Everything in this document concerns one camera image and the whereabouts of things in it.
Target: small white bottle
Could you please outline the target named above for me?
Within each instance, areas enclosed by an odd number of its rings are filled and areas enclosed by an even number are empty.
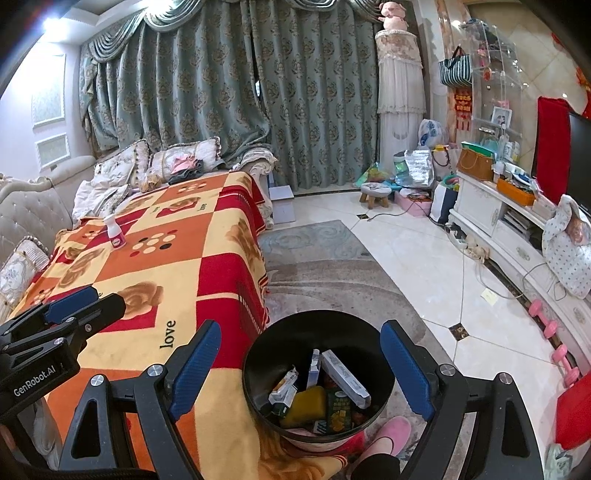
[[[107,215],[105,217],[105,225],[107,226],[107,235],[113,248],[121,248],[125,245],[125,236],[121,231],[121,227],[115,221],[115,215]]]

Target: person's leg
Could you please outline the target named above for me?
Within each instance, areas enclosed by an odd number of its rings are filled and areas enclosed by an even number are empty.
[[[397,480],[400,460],[387,453],[377,453],[363,460],[351,474],[351,480]]]

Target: drawer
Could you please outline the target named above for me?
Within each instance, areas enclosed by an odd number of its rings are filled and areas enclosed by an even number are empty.
[[[544,291],[548,291],[555,278],[548,265],[545,264],[545,259],[540,252],[502,220],[496,223],[492,238],[526,272],[531,270],[528,277],[532,277]],[[532,268],[540,264],[544,265],[532,270]]]
[[[488,192],[461,180],[457,212],[488,235],[492,235],[496,221],[502,215],[503,202]]]
[[[573,297],[570,293],[566,292],[566,296],[557,303],[560,310],[563,311],[573,324],[584,325],[581,330],[589,330],[587,336],[591,336],[591,307],[584,300],[579,300],[577,297]]]

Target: blue gripper pad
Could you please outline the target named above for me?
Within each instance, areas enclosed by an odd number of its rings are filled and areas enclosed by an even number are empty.
[[[60,300],[52,301],[44,315],[46,323],[61,324],[73,313],[86,308],[99,299],[99,294],[92,286],[81,288]]]
[[[404,345],[399,334],[395,331],[395,327],[400,330],[402,330],[402,327],[398,324],[396,326],[392,325],[393,322],[391,320],[382,326],[382,332],[379,336],[382,352],[390,365],[392,373],[398,380],[411,410],[421,415],[425,421],[429,421],[435,414],[435,408],[431,403],[431,385],[408,348]],[[401,335],[406,336],[406,333],[402,331]]]
[[[222,344],[222,330],[219,324],[211,320],[206,322],[200,327],[188,345],[179,347],[175,351],[177,353],[181,349],[191,349],[194,342],[197,344],[192,353],[189,350],[189,357],[180,368],[172,384],[172,402],[168,413],[175,422],[182,415],[188,413],[195,404],[195,399],[199,395]]]

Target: white cardboard box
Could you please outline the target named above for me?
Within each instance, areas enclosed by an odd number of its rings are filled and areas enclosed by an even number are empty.
[[[269,188],[269,198],[273,204],[273,220],[275,223],[296,221],[294,194],[289,185]]]

